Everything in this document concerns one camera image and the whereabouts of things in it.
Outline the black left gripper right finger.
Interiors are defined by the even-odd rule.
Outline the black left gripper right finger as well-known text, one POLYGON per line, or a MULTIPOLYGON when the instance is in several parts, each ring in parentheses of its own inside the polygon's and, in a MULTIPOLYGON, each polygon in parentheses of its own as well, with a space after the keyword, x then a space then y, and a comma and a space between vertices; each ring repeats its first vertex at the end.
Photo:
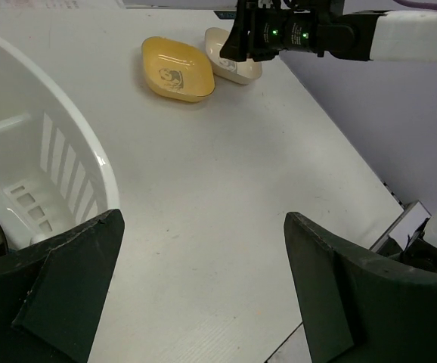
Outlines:
POLYGON ((437 362, 437 274, 287 213, 284 237, 314 362, 437 362))

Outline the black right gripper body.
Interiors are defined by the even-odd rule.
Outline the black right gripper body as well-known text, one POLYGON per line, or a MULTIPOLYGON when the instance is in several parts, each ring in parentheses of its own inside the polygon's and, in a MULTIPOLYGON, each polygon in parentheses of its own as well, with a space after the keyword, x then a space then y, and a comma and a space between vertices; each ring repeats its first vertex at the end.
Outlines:
POLYGON ((238 1, 237 59, 270 61, 298 51, 370 60, 377 12, 343 9, 343 1, 238 1))

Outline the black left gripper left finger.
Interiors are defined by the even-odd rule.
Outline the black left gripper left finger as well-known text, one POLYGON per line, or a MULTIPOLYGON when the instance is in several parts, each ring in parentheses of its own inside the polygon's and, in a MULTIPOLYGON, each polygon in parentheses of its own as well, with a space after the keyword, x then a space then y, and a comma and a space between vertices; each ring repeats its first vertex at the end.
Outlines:
POLYGON ((86 362, 125 222, 110 209, 0 257, 0 362, 86 362))

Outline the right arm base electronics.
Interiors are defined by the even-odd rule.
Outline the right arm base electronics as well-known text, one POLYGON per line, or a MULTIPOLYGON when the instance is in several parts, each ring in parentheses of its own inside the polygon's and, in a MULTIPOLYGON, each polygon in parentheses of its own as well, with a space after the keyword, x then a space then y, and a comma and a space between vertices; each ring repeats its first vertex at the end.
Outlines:
POLYGON ((420 201, 408 204, 370 250, 397 262, 437 273, 437 247, 424 237, 430 213, 420 201))

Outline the cream square panda dish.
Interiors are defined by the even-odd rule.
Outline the cream square panda dish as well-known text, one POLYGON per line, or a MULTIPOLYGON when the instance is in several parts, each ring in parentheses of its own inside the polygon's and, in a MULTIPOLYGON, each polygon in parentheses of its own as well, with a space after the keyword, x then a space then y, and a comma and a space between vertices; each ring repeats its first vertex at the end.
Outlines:
POLYGON ((260 62, 252 59, 236 62, 220 56, 220 51, 228 36, 229 31, 218 27, 211 27, 205 31, 205 51, 214 74, 240 85, 248 85, 259 79, 262 76, 260 62))

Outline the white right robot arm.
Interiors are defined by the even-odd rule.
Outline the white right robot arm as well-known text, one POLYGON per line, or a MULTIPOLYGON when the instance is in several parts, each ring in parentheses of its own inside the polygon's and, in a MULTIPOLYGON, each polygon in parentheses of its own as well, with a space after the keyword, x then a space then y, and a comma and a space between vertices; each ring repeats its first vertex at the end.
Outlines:
POLYGON ((281 51, 348 61, 437 63, 437 2, 403 11, 344 14, 342 1, 238 1, 220 51, 230 61, 269 61, 281 51))

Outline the yellow square panda dish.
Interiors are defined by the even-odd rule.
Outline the yellow square panda dish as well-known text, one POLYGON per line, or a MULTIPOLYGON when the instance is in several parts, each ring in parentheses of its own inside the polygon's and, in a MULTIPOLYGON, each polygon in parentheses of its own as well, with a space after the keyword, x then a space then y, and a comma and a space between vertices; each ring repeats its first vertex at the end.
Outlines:
POLYGON ((143 41, 141 55, 144 79, 161 97, 198 103, 215 91, 211 63, 194 46, 153 36, 143 41))

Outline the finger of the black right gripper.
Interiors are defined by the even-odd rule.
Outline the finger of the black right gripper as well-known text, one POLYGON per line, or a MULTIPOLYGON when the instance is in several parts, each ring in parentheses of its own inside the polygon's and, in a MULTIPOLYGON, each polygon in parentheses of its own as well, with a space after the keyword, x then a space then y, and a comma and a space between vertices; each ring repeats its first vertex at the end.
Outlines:
POLYGON ((220 51, 220 57, 230 61, 246 61, 249 50, 250 15, 237 11, 229 36, 220 51))

